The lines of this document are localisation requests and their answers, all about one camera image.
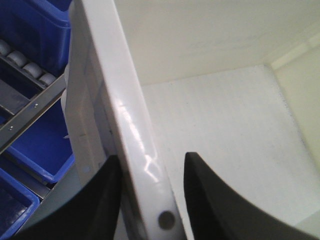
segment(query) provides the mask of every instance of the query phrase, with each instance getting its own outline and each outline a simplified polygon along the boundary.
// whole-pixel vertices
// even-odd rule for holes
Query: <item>white wall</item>
[[[303,140],[320,168],[320,46],[275,71]]]
[[[320,20],[319,0],[115,3],[143,85],[270,63]]]

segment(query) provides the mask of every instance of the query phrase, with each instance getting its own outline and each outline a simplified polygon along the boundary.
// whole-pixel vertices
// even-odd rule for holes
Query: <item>blue plastic bin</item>
[[[61,103],[58,101],[7,152],[41,179],[56,183],[74,163]]]
[[[0,240],[15,234],[38,205],[36,195],[0,168]]]
[[[2,0],[0,38],[59,76],[68,62],[71,0]]]

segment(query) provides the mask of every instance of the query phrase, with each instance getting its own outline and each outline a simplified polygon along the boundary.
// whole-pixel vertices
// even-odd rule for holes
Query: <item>white floor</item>
[[[198,152],[238,193],[290,225],[320,210],[320,174],[266,66],[142,89],[188,239],[186,152]]]

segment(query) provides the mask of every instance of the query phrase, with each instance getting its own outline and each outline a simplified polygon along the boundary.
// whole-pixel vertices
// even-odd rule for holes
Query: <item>roller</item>
[[[56,80],[56,77],[53,76],[50,73],[46,73],[43,76],[41,76],[39,78],[39,81],[42,82],[43,84],[49,86],[50,84],[52,84],[54,81]]]
[[[8,43],[0,39],[0,55],[7,56],[10,52],[11,47],[8,45]]]
[[[7,58],[13,62],[14,64],[16,64],[18,67],[23,67],[24,65],[26,65],[26,63],[28,62],[27,58],[25,57],[25,55],[23,55],[21,52],[19,51],[13,51],[11,52]]]
[[[23,69],[35,79],[39,78],[43,73],[42,69],[34,62],[30,62]]]

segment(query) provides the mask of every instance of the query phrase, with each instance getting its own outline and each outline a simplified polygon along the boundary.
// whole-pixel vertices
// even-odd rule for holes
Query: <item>gray circular hole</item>
[[[163,211],[158,217],[159,226],[164,230],[172,229],[175,221],[175,216],[170,211]]]

